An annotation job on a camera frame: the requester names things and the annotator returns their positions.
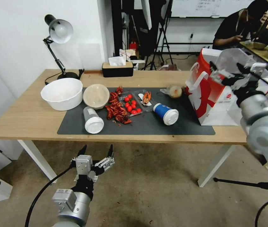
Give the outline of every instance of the table leg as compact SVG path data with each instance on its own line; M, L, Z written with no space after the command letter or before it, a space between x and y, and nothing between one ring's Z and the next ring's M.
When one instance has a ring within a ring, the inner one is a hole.
M30 157L35 161L35 163L39 166L39 168L50 180L52 180L54 177L57 176L54 170L49 165L49 163L40 153L38 148L32 142L32 140L17 140L17 141L23 146L25 151L30 155Z
M203 172L201 177L198 179L198 185L202 188L209 179L212 178L214 173L222 165L222 163L228 158L228 156L235 149L234 145L223 145L218 154L214 157L212 163L208 166L207 170Z

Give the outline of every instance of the desk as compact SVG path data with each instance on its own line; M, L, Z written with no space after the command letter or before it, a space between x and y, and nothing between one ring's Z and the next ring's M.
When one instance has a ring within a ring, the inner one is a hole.
M53 179L56 174L32 140L224 144L199 179L201 187L231 153L233 144L246 143L246 135L239 126L214 126L215 135L58 135L57 130L66 111L52 109L40 96L45 78L56 73L59 70L46 69L0 117L0 139L17 139L49 179ZM80 80L84 87L91 84L103 84L106 87L166 87L170 84L185 85L189 76L190 73L186 71L134 71L133 77L104 78L101 71L87 71Z
M245 44L245 42L240 42L240 45L247 49L251 54L254 54L264 60L268 64L268 48L263 50L255 49L253 43Z

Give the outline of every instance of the black tissue box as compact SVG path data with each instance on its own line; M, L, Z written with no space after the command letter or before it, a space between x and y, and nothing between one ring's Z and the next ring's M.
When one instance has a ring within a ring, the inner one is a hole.
M127 61L125 66L111 66L108 62L102 64L103 77L129 77L133 76L133 64Z

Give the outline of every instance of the lamp base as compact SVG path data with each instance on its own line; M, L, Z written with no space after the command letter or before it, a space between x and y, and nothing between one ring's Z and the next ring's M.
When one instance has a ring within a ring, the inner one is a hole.
M78 79L78 75L73 72L67 72L66 75L64 76L63 74L59 75L57 79L63 79L63 78L74 78Z

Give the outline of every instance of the bowl on desk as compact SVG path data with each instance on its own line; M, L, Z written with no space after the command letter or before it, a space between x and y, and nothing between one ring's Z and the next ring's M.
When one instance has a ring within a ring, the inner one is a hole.
M84 91L84 103L93 109L102 109L108 103L110 92L102 84L93 84Z
M40 92L43 100L55 110L70 110L83 100L83 84L74 78L55 80Z

